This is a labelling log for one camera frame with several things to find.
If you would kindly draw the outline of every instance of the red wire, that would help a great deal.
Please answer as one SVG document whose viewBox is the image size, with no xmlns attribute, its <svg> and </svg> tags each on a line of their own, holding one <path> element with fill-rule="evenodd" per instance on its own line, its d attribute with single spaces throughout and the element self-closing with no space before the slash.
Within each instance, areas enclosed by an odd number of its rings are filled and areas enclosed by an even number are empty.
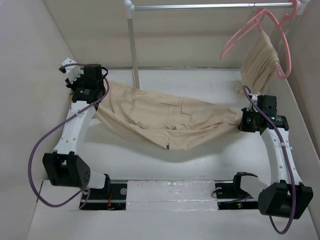
<svg viewBox="0 0 320 240">
<path fill-rule="evenodd" d="M 112 198 L 112 195 L 114 194 L 114 189 L 112 190 L 111 194 L 110 194 L 110 197 L 109 197 L 109 200 L 108 200 L 108 205 L 106 206 L 106 209 L 109 209 L 109 206 L 111 205 L 110 204 L 110 201 L 111 201 L 111 198 Z"/>
</svg>

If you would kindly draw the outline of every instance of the white wall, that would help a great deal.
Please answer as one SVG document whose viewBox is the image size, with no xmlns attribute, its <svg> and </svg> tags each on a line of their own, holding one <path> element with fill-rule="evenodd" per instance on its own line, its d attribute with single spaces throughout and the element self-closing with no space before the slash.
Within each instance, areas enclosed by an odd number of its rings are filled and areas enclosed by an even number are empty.
<svg viewBox="0 0 320 240">
<path fill-rule="evenodd" d="M 43 0 L 71 52 L 79 62 L 108 67 L 131 66 L 123 0 Z M 135 5 L 286 2 L 285 0 L 132 0 Z M 283 9 L 271 10 L 280 16 Z M 140 67 L 240 67 L 259 31 L 235 47 L 224 60 L 220 53 L 249 19 L 247 10 L 151 11 L 133 14 Z M 271 20 L 263 22 L 271 33 Z"/>
<path fill-rule="evenodd" d="M 314 147 L 320 157 L 320 1 L 308 4 L 289 37 L 292 88 Z"/>
<path fill-rule="evenodd" d="M 71 53 L 41 0 L 0 0 L 0 239 L 24 240 L 36 206 L 27 164 L 37 140 L 66 117 L 68 90 L 58 71 Z M 44 177 L 42 155 L 34 178 Z"/>
</svg>

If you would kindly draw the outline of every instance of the garment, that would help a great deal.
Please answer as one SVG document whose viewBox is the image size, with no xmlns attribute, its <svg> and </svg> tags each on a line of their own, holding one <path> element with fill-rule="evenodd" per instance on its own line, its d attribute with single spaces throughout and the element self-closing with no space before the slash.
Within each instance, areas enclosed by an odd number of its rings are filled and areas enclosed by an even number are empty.
<svg viewBox="0 0 320 240">
<path fill-rule="evenodd" d="M 262 31 L 240 69 L 243 84 L 248 86 L 254 94 L 266 94 L 273 75 L 276 73 L 277 64 L 279 64 L 277 51 L 268 35 Z M 242 93 L 242 87 L 243 85 L 239 85 L 235 91 Z"/>
<path fill-rule="evenodd" d="M 99 104 L 96 117 L 129 141 L 186 150 L 238 131 L 242 114 L 228 107 L 115 81 L 109 84 L 109 94 Z"/>
</svg>

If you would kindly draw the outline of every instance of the clear plastic tape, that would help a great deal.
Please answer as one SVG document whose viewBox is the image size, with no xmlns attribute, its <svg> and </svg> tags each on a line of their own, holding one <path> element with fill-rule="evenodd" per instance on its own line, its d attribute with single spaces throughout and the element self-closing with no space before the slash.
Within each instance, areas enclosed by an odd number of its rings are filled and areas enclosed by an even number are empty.
<svg viewBox="0 0 320 240">
<path fill-rule="evenodd" d="M 127 211 L 215 211 L 213 180 L 128 181 Z"/>
</svg>

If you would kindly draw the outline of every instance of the white pipe connector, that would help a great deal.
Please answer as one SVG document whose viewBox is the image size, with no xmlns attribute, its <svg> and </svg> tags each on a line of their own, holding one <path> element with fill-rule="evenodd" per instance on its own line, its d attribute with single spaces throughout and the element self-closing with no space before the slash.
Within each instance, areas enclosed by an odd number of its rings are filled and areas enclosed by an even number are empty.
<svg viewBox="0 0 320 240">
<path fill-rule="evenodd" d="M 132 13 L 135 11 L 135 5 L 132 5 L 132 1 L 124 0 L 125 16 L 127 19 L 132 19 Z"/>
<path fill-rule="evenodd" d="M 299 1 L 298 12 L 296 14 L 297 15 L 301 15 L 304 12 L 304 10 L 305 10 L 305 8 L 306 8 L 306 6 L 307 6 L 307 4 L 309 2 L 310 2 L 310 0 L 300 0 Z"/>
</svg>

